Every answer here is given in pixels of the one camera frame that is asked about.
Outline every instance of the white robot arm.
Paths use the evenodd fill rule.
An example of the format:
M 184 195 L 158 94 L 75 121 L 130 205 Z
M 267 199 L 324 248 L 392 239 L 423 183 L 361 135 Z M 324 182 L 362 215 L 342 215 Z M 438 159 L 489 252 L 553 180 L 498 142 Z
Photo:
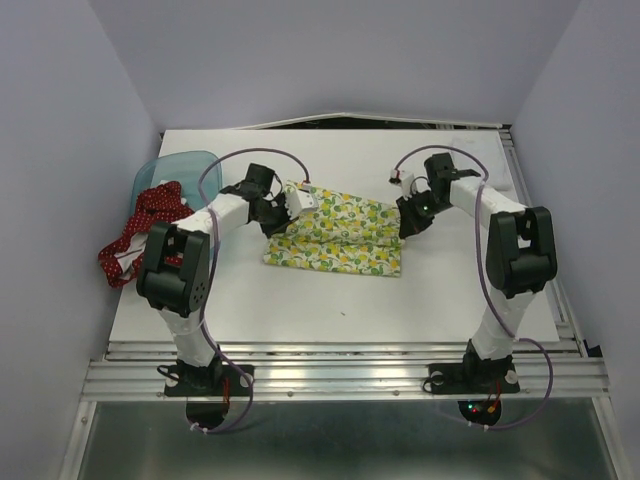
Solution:
M 457 170 L 448 153 L 432 155 L 424 165 L 429 189 L 423 192 L 412 191 L 412 174 L 391 171 L 390 182 L 403 191 L 397 200 L 400 237 L 424 231 L 437 214 L 451 207 L 464 210 L 489 231 L 485 266 L 491 285 L 483 284 L 491 302 L 462 362 L 429 365 L 431 393 L 487 394 L 496 382 L 503 393 L 515 393 L 519 385 L 514 381 L 514 338 L 535 294 L 557 273 L 551 214 L 544 207 L 514 202 L 486 185 L 477 203 L 480 174 Z
M 274 178 L 273 170 L 251 164 L 243 181 L 223 188 L 208 206 L 173 224 L 156 223 L 149 232 L 136 288 L 159 311 L 173 336 L 178 360 L 170 369 L 171 378 L 185 380 L 191 391 L 212 391 L 222 368 L 200 328 L 200 309 L 209 289 L 210 239 L 214 238 L 210 211 L 222 239 L 251 221 L 260 223 L 263 233 L 271 237 L 301 214 L 317 209 L 313 195 L 301 189 L 267 198 Z M 181 258 L 180 266 L 168 261 L 175 257 Z

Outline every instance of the gray wall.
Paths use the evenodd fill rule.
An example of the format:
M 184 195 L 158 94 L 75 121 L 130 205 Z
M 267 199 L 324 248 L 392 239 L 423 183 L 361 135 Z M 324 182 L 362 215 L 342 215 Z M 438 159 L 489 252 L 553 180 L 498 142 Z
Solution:
M 115 295 L 96 262 L 155 126 L 85 0 L 2 2 L 0 478 L 57 478 Z
M 512 122 L 578 0 L 90 0 L 152 118 Z
M 640 474 L 640 2 L 583 0 L 518 115 L 527 185 L 554 214 L 562 280 L 602 344 Z

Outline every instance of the metal floor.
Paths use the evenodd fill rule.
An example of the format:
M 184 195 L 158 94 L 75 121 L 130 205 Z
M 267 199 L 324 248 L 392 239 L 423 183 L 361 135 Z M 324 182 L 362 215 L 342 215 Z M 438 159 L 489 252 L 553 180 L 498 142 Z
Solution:
M 502 422 L 538 402 L 506 400 Z M 241 431 L 204 436 L 189 431 L 180 403 L 102 403 L 80 478 L 616 478 L 591 400 L 551 400 L 536 421 L 507 432 L 442 412 L 456 414 L 457 404 L 262 404 Z

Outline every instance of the green leaf pattern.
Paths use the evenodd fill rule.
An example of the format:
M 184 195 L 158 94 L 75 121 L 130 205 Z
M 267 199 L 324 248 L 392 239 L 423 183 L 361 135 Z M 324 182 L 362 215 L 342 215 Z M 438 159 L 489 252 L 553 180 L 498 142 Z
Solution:
M 285 189 L 296 184 L 287 182 Z M 319 209 L 271 237 L 264 262 L 312 270 L 400 276 L 400 212 L 361 197 L 311 187 Z

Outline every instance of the red fabric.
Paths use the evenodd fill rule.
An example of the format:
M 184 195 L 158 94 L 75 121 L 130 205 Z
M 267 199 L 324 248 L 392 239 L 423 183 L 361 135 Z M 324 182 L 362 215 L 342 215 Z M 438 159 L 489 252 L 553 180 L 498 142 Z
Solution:
M 133 274 L 130 279 L 120 278 L 124 273 L 116 253 L 126 252 L 131 245 L 131 237 L 136 233 L 149 233 L 151 225 L 156 222 L 175 222 L 188 217 L 193 213 L 188 206 L 182 204 L 182 186 L 179 182 L 168 182 L 155 188 L 144 190 L 138 195 L 136 200 L 135 213 L 122 231 L 122 236 L 115 242 L 104 247 L 98 254 L 100 266 L 107 275 L 107 281 L 113 288 L 126 285 L 138 276 L 138 270 L 142 264 L 142 253 L 133 261 Z M 167 261 L 176 265 L 180 264 L 180 259 L 168 258 Z

